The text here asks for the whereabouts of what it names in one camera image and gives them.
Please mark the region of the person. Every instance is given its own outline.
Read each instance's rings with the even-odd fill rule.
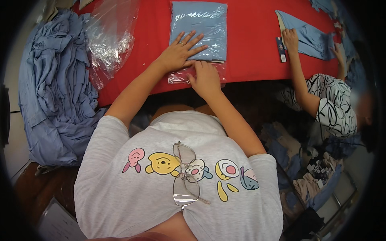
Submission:
[[[299,59],[296,29],[285,29],[283,39],[291,63],[293,88],[279,91],[276,97],[295,111],[308,112],[327,132],[338,138],[352,137],[369,129],[368,126],[373,124],[373,97],[366,91],[358,98],[346,84],[344,61],[338,45],[332,48],[338,59],[337,78],[315,74],[306,80]]]
[[[180,33],[100,119],[74,186],[76,218],[87,238],[280,238],[276,161],[221,91],[216,68],[187,60],[208,47],[191,49],[203,38],[189,41],[194,34],[181,40]],[[211,115],[168,106],[129,138],[130,121],[156,83],[191,65],[197,73],[189,75],[191,86]]]

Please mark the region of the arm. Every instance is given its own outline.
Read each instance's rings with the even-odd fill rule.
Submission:
[[[241,147],[247,157],[266,153],[255,132],[221,91],[216,68],[205,61],[196,61],[195,69],[197,79],[188,75],[189,81],[220,119],[227,135]]]
[[[337,79],[341,79],[344,82],[346,82],[346,80],[344,79],[344,61],[343,61],[342,53],[340,52],[340,49],[339,49],[339,46],[337,43],[335,43],[334,46],[335,46],[335,49],[331,48],[331,50],[332,50],[332,52],[334,52],[335,56],[338,59],[338,76],[337,76]]]
[[[320,97],[308,93],[306,79],[304,78],[299,59],[299,40],[296,30],[285,29],[283,31],[283,38],[290,58],[292,85],[295,90],[296,101],[303,110],[315,118],[319,109]]]
[[[128,128],[156,83],[166,73],[192,65],[194,61],[187,61],[186,59],[208,47],[204,45],[190,50],[204,37],[203,34],[200,34],[188,42],[195,33],[196,31],[193,30],[188,34],[181,41],[183,44],[179,42],[184,32],[180,33],[176,40],[122,91],[105,115],[117,117]]]

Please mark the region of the plastic bag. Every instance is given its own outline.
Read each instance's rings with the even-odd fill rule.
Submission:
[[[227,82],[225,78],[225,73],[227,70],[227,64],[226,63],[217,63],[217,62],[210,62],[212,65],[214,65],[218,71],[218,75],[220,77],[220,82],[222,84],[222,87]],[[181,84],[181,83],[187,83],[189,84],[189,79],[187,74],[193,75],[195,78],[197,77],[196,69],[194,66],[190,66],[187,68],[180,69],[178,71],[170,72],[168,77],[168,83],[169,84]]]
[[[99,91],[122,68],[134,46],[140,0],[104,0],[84,28],[90,60],[89,78]]]
[[[171,44],[180,34],[185,31],[182,39],[192,30],[196,30],[197,37],[204,33],[193,48],[208,45],[208,48],[188,59],[195,60],[227,60],[227,5],[215,2],[172,2],[171,16]]]

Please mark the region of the hand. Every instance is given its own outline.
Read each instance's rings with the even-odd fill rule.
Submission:
[[[288,53],[297,53],[299,50],[299,38],[296,29],[283,30],[284,44],[287,47]]]
[[[206,61],[195,61],[194,67],[197,73],[197,79],[188,74],[189,82],[193,89],[206,102],[210,98],[215,98],[221,94],[220,77],[215,66]]]
[[[161,55],[154,61],[154,63],[159,64],[162,69],[165,71],[165,74],[171,71],[175,71],[177,69],[181,69],[183,67],[191,66],[194,61],[188,60],[192,55],[195,55],[202,50],[206,49],[208,46],[203,45],[195,49],[191,49],[196,43],[198,43],[203,37],[204,34],[198,35],[196,38],[194,38],[192,41],[188,42],[192,36],[196,33],[195,30],[191,31],[181,42],[181,38],[184,35],[185,32],[181,32],[176,40],[167,47]]]
[[[338,63],[340,65],[344,66],[343,56],[342,56],[342,53],[339,49],[339,45],[337,43],[335,43],[334,46],[335,46],[335,49],[333,47],[330,47],[330,49],[332,50],[332,52],[334,52],[335,56],[337,57]]]

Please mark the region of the table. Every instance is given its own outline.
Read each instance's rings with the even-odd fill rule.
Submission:
[[[92,12],[95,0],[78,13]],[[335,32],[330,17],[311,7],[309,0],[207,0],[228,3],[227,82],[291,78],[289,61],[281,63],[275,38],[280,28],[275,10],[297,17],[321,31]],[[73,9],[79,9],[77,2]],[[125,65],[99,91],[99,106],[111,104],[169,45],[171,4],[169,0],[142,0],[134,31],[134,48]],[[323,61],[300,54],[306,79],[313,74],[336,76],[337,59]],[[168,84],[164,76],[152,94],[189,88],[189,84]]]

